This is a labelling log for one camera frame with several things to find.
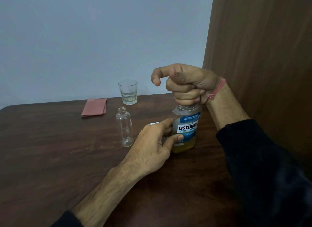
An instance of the person's left hand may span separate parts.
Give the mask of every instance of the person's left hand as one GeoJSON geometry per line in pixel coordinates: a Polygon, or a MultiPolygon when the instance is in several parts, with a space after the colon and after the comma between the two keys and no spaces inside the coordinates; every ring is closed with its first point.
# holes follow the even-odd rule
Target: person's left hand
{"type": "Polygon", "coordinates": [[[172,124],[173,120],[168,118],[160,123],[146,125],[122,163],[140,176],[146,176],[162,167],[169,158],[172,146],[183,139],[183,135],[175,134],[161,144],[162,136],[172,133],[172,124]]]}

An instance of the brown tabletop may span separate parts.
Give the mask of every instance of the brown tabletop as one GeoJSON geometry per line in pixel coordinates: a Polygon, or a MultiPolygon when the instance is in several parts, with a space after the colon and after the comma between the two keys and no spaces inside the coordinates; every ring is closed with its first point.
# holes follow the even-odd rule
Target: brown tabletop
{"type": "MultiPolygon", "coordinates": [[[[125,157],[115,122],[121,98],[107,100],[106,115],[82,119],[85,103],[0,110],[0,226],[50,226],[125,157]]],[[[139,96],[126,106],[135,136],[176,106],[172,94],[139,96]]],[[[216,132],[204,109],[194,148],[140,180],[105,226],[244,225],[216,132]]]]}

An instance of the person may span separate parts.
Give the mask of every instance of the person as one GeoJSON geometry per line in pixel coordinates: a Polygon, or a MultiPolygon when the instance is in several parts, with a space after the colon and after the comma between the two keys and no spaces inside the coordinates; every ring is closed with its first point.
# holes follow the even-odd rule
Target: person
{"type": "MultiPolygon", "coordinates": [[[[185,64],[156,68],[151,81],[169,77],[166,88],[181,105],[206,105],[218,129],[228,171],[246,216],[253,226],[312,226],[312,184],[298,163],[275,144],[248,117],[227,83],[214,99],[208,99],[220,77],[210,70],[185,64]]],[[[126,193],[144,176],[158,170],[172,146],[183,139],[170,136],[172,119],[146,125],[123,161],[100,184],[52,226],[103,226],[126,193]]]]}

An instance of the dark blue sleeve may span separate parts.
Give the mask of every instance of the dark blue sleeve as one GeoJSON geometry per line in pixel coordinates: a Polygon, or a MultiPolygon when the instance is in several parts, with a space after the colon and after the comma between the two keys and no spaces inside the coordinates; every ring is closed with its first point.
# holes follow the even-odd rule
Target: dark blue sleeve
{"type": "Polygon", "coordinates": [[[67,210],[51,227],[83,227],[83,225],[70,210],[67,210]]]}
{"type": "Polygon", "coordinates": [[[253,226],[312,226],[312,183],[255,120],[226,125],[216,137],[253,226]]]}

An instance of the wooden panel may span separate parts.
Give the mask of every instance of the wooden panel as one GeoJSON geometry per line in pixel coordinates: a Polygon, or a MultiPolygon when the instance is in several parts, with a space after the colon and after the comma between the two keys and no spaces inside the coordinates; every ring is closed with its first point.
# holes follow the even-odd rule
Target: wooden panel
{"type": "Polygon", "coordinates": [[[275,142],[312,158],[311,0],[213,0],[203,67],[275,142]]]}
{"type": "MultiPolygon", "coordinates": [[[[127,154],[115,122],[121,98],[107,100],[106,115],[81,119],[85,102],[0,110],[0,226],[50,226],[127,154]]],[[[139,96],[126,106],[135,135],[176,106],[172,94],[139,96]]],[[[215,134],[206,109],[195,147],[140,180],[105,226],[244,226],[215,134]]]]}

